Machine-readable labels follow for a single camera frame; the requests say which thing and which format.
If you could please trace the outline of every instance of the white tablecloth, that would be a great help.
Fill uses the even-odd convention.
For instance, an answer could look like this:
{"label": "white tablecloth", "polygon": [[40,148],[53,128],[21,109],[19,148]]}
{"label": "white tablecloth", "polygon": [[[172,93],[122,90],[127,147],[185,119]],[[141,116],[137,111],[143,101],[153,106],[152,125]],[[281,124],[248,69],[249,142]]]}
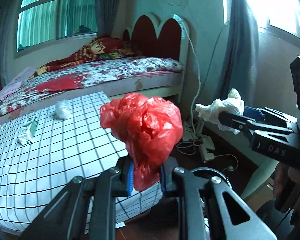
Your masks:
{"label": "white tablecloth", "polygon": [[[19,117],[0,126],[0,227],[16,235],[74,177],[98,176],[127,155],[125,144],[102,129],[99,109],[108,102],[103,93],[69,100],[73,117],[60,120],[55,106]],[[34,142],[21,145],[18,135],[28,117],[39,119]],[[162,197],[160,184],[129,198],[117,198],[116,222],[146,211]],[[92,210],[90,203],[86,232]]]}

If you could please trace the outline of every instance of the screw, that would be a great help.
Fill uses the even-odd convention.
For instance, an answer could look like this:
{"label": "screw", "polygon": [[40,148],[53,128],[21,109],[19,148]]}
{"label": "screw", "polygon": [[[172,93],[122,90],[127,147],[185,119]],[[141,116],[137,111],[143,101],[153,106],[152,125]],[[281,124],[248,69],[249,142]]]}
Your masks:
{"label": "screw", "polygon": [[75,184],[81,183],[82,181],[83,181],[83,177],[81,177],[81,176],[75,176],[72,179],[72,182],[75,183]]}
{"label": "screw", "polygon": [[175,167],[173,170],[176,173],[180,173],[180,174],[185,173],[185,170],[183,168],[181,168],[181,167]]}
{"label": "screw", "polygon": [[221,179],[218,176],[214,176],[211,178],[211,182],[213,184],[220,184],[221,183]]}
{"label": "screw", "polygon": [[117,167],[113,167],[110,169],[110,172],[113,173],[113,174],[117,174],[120,172],[120,169],[118,169]]}

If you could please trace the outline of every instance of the red plastic bag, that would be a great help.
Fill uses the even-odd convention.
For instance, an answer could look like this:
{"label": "red plastic bag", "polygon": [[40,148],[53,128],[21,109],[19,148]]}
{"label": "red plastic bag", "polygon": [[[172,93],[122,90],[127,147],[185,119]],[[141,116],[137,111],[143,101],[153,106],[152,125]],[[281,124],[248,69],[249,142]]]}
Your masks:
{"label": "red plastic bag", "polygon": [[159,166],[181,140],[180,110],[163,98],[130,93],[100,108],[101,127],[126,144],[134,162],[134,187],[142,191],[159,180]]}

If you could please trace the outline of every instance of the bed headboard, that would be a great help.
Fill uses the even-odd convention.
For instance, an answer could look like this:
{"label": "bed headboard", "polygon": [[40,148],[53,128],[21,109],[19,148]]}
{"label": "bed headboard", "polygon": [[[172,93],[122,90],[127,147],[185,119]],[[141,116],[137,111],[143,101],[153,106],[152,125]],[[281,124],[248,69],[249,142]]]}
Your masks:
{"label": "bed headboard", "polygon": [[133,27],[123,33],[124,41],[132,41],[148,57],[173,58],[186,68],[189,28],[176,14],[159,22],[152,13],[141,15]]}

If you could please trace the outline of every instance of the bed frame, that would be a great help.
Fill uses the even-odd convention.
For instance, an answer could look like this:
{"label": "bed frame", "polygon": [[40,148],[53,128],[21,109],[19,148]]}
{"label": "bed frame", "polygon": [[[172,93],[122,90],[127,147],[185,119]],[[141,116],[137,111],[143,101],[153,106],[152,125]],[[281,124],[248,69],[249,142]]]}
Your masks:
{"label": "bed frame", "polygon": [[[145,56],[173,58],[178,60],[186,69],[189,46],[188,35],[188,25],[178,15],[170,15],[159,22],[154,14],[145,13],[137,19],[132,27],[126,28],[122,39],[136,44]],[[136,76],[87,88],[55,93],[1,116],[0,125],[25,114],[52,106],[57,101],[69,100],[100,91],[103,91],[110,99],[122,98],[126,93],[137,91],[148,97],[177,95],[177,100],[180,101],[184,76],[185,71],[182,73]]]}

